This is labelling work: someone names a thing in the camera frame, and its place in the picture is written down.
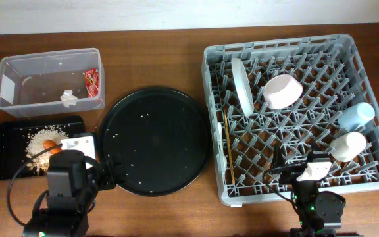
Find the grey plate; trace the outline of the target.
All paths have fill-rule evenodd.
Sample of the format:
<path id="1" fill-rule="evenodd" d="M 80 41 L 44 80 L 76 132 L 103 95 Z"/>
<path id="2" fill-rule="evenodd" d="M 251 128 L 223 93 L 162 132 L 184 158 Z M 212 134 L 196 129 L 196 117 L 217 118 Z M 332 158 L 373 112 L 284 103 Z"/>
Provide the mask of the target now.
<path id="1" fill-rule="evenodd" d="M 246 117 L 249 117 L 254 113 L 254 103 L 244 64 L 241 59 L 232 58 L 231 66 L 236 92 L 242 111 Z"/>

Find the orange carrot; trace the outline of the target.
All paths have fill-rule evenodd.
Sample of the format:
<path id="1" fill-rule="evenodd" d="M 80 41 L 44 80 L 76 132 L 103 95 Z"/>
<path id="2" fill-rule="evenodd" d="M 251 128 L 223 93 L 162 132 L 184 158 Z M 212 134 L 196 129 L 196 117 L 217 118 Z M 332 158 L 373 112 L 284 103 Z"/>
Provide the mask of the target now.
<path id="1" fill-rule="evenodd" d="M 61 146 L 62 146 L 61 144 L 56 144 L 53 140 L 45 140 L 43 142 L 43 147 L 45 149 L 51 148 L 51 150 L 49 150 L 50 154 L 56 154 L 58 152 L 61 152 L 62 151 Z"/>

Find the cream white cup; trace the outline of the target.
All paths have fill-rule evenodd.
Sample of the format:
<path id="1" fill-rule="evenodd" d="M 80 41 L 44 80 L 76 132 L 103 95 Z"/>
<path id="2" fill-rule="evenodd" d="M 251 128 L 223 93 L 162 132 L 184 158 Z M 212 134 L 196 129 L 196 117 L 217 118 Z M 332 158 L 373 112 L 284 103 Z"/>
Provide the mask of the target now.
<path id="1" fill-rule="evenodd" d="M 349 162 L 360 154 L 367 145 L 364 135 L 359 132 L 349 132 L 330 143 L 331 155 L 338 161 Z"/>

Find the clear plastic bin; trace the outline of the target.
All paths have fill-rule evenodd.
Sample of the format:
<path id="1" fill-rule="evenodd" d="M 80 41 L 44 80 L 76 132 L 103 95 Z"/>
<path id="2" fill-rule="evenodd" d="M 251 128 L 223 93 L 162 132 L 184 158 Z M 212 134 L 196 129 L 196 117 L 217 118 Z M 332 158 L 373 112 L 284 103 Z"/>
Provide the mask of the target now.
<path id="1" fill-rule="evenodd" d="M 99 71 L 99 93 L 88 97 L 83 73 Z M 77 104 L 66 108 L 60 96 L 72 90 Z M 105 72 L 96 48 L 70 49 L 4 57 L 0 62 L 0 110 L 35 117 L 102 109 Z"/>

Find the white tissue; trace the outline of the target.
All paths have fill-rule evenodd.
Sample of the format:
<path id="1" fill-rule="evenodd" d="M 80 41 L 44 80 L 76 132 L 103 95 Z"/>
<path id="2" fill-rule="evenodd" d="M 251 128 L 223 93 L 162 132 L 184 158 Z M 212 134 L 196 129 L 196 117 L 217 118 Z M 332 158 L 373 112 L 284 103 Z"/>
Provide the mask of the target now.
<path id="1" fill-rule="evenodd" d="M 77 104 L 78 98 L 75 95 L 73 95 L 72 90 L 65 90 L 63 94 L 60 96 L 60 100 L 66 108 L 69 108 L 70 106 L 74 106 Z"/>

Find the wooden chopstick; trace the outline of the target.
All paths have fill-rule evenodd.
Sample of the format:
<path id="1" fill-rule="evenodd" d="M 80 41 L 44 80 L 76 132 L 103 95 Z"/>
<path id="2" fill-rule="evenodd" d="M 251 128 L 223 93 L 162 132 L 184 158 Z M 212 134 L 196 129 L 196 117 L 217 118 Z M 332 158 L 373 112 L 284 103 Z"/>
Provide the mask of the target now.
<path id="1" fill-rule="evenodd" d="M 230 144 L 230 134 L 229 134 L 227 110 L 224 110 L 224 126 L 225 126 L 226 143 L 227 143 L 227 148 L 228 148 L 228 160 L 229 160 L 229 166 L 230 166 L 231 181 L 232 181 L 232 185 L 235 185 L 236 181 L 235 181 L 235 176 L 234 176 L 234 166 L 233 166 L 233 159 L 232 159 L 232 146 Z"/>

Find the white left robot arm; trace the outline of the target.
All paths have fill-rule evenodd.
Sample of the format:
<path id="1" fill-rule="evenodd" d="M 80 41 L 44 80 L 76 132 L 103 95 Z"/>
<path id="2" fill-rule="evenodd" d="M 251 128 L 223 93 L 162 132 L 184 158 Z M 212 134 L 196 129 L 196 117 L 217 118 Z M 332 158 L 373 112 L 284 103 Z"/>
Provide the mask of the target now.
<path id="1" fill-rule="evenodd" d="M 81 151 L 60 151 L 49 160 L 48 189 L 34 203 L 31 219 L 23 223 L 11 206 L 11 189 L 19 174 L 16 171 L 10 181 L 6 202 L 11 217 L 24 227 L 23 236 L 85 236 L 98 193 L 126 181 L 122 161 L 108 158 L 100 163 Z"/>

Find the round black tray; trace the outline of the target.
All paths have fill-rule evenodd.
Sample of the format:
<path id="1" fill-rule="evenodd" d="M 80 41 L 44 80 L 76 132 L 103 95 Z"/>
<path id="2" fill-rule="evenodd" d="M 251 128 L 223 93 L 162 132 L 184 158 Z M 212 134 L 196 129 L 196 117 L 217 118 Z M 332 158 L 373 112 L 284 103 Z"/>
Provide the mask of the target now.
<path id="1" fill-rule="evenodd" d="M 140 196 L 165 196 L 190 185 L 212 155 L 206 107 L 172 88 L 132 92 L 107 112 L 98 131 L 98 153 L 119 153 L 126 182 Z"/>

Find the white plastic fork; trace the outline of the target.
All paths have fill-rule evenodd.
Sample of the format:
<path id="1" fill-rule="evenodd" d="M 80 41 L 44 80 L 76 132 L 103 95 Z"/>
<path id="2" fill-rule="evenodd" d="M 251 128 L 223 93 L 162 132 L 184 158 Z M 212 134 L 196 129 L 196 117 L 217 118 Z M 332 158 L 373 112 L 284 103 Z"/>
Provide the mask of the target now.
<path id="1" fill-rule="evenodd" d="M 222 174 L 225 174 L 228 162 L 224 154 L 224 146 L 223 146 L 224 139 L 223 139 L 223 134 L 222 134 L 222 125 L 220 122 L 218 122 L 217 125 L 218 125 L 218 137 L 219 137 L 219 142 L 218 142 L 219 157 L 221 160 Z"/>

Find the light blue cup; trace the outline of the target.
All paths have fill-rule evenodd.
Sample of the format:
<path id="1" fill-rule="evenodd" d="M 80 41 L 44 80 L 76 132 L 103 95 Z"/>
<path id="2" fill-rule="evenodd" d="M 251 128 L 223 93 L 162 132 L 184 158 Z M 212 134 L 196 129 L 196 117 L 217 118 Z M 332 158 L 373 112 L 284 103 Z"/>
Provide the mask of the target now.
<path id="1" fill-rule="evenodd" d="M 352 132 L 366 125 L 375 117 L 375 115 L 376 111 L 371 104 L 360 102 L 342 111 L 337 122 L 341 128 L 346 129 L 348 132 Z"/>

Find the red snack wrapper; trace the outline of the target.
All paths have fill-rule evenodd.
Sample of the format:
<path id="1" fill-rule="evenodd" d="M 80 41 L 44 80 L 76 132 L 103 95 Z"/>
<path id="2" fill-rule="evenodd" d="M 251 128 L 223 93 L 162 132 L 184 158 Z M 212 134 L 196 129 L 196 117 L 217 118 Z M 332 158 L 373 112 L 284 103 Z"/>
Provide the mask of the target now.
<path id="1" fill-rule="evenodd" d="M 99 93 L 99 71 L 97 68 L 89 69 L 83 73 L 88 97 L 96 97 Z"/>

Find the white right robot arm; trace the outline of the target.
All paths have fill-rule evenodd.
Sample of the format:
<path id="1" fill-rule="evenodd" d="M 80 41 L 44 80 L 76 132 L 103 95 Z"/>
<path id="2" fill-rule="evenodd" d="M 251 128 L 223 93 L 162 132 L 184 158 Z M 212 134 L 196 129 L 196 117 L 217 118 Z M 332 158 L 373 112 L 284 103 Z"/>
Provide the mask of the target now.
<path id="1" fill-rule="evenodd" d="M 326 178 L 333 164 L 330 154 L 312 143 L 306 160 L 287 164 L 280 147 L 281 144 L 274 144 L 268 172 L 278 174 L 280 184 L 291 186 L 287 200 L 299 217 L 300 227 L 291 228 L 288 236 L 336 236 L 346 200 L 337 193 L 318 189 L 318 183 Z"/>

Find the black rectangular tray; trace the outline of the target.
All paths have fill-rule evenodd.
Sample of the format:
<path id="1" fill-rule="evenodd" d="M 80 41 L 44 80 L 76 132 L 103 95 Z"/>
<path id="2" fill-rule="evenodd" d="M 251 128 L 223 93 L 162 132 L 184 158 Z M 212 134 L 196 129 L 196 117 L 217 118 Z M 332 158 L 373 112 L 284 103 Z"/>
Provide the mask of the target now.
<path id="1" fill-rule="evenodd" d="M 56 130 L 71 137 L 85 130 L 78 115 L 4 122 L 0 124 L 0 180 L 8 180 L 27 160 L 26 148 L 32 136 L 42 130 Z"/>

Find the grey dishwasher rack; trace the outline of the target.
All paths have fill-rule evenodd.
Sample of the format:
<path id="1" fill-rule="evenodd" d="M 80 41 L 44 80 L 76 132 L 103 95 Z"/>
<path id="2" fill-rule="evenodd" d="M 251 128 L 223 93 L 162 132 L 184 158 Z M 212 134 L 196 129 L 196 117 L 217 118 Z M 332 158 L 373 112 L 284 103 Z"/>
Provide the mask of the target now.
<path id="1" fill-rule="evenodd" d="M 237 96 L 232 58 L 242 60 L 249 79 L 254 103 L 249 117 Z M 360 102 L 377 106 L 355 42 L 347 34 L 209 46 L 203 53 L 201 74 L 213 134 L 218 197 L 230 207 L 290 196 L 290 186 L 267 173 L 274 144 L 281 143 L 286 163 L 300 162 L 312 142 L 328 149 L 333 139 L 345 134 L 337 122 L 342 111 Z M 265 85 L 281 74 L 300 82 L 303 93 L 289 107 L 272 110 L 264 100 Z M 230 175 L 224 110 L 235 185 Z M 218 150 L 218 122 L 228 162 L 225 174 Z"/>

